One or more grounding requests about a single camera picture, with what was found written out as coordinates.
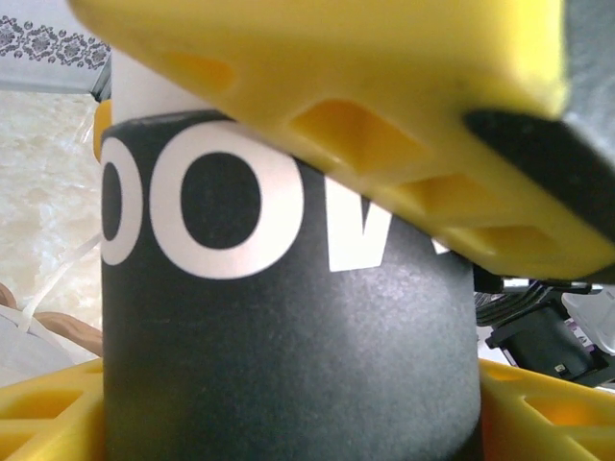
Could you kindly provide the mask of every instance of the black cylinder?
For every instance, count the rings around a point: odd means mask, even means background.
[[[108,460],[479,456],[467,261],[215,111],[102,161]]]

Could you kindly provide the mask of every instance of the white wire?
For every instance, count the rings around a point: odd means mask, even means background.
[[[32,324],[32,318],[34,317],[37,307],[40,305],[43,298],[47,296],[54,286],[56,286],[56,283],[58,283],[58,280],[62,278],[66,271],[82,257],[93,250],[94,247],[100,243],[100,240],[101,234],[97,233],[66,257],[60,267],[56,269],[56,272],[49,278],[49,280],[47,280],[44,286],[38,291],[38,293],[35,294],[28,305],[21,311],[21,320],[17,326],[20,331],[28,331],[28,328],[30,328],[30,325]]]

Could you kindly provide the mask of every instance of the white lettering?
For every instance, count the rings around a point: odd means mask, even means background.
[[[194,240],[182,215],[185,173],[198,158],[216,152],[245,161],[260,189],[255,229],[244,242],[224,250]],[[241,279],[266,269],[288,251],[303,220],[304,189],[293,158],[247,137],[234,122],[208,122],[182,131],[165,146],[152,174],[150,208],[160,248],[177,266],[205,279]]]
[[[117,170],[122,194],[119,228],[111,240],[103,235],[101,254],[113,266],[123,262],[135,247],[143,219],[143,189],[135,159],[118,139],[109,138],[103,144],[101,164],[103,171],[110,164]]]
[[[370,204],[363,227],[359,194],[330,178],[325,178],[325,194],[331,272],[380,266],[391,213]]]

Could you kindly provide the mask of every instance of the yellow plastic part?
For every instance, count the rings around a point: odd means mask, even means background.
[[[0,461],[104,456],[103,362],[0,389]]]
[[[70,3],[116,48],[492,272],[577,279],[615,262],[461,122],[560,115],[563,0]]]
[[[615,460],[615,396],[482,360],[485,461]],[[1,461],[104,459],[102,360],[0,389]]]
[[[481,361],[487,461],[615,460],[615,396]]]
[[[94,156],[100,162],[103,146],[103,131],[111,126],[111,100],[103,101],[94,112]]]

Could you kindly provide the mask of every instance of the marble floor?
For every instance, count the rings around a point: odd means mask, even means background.
[[[100,167],[89,95],[0,91],[0,282],[23,307],[100,230]],[[100,251],[73,266],[38,310],[101,328]]]

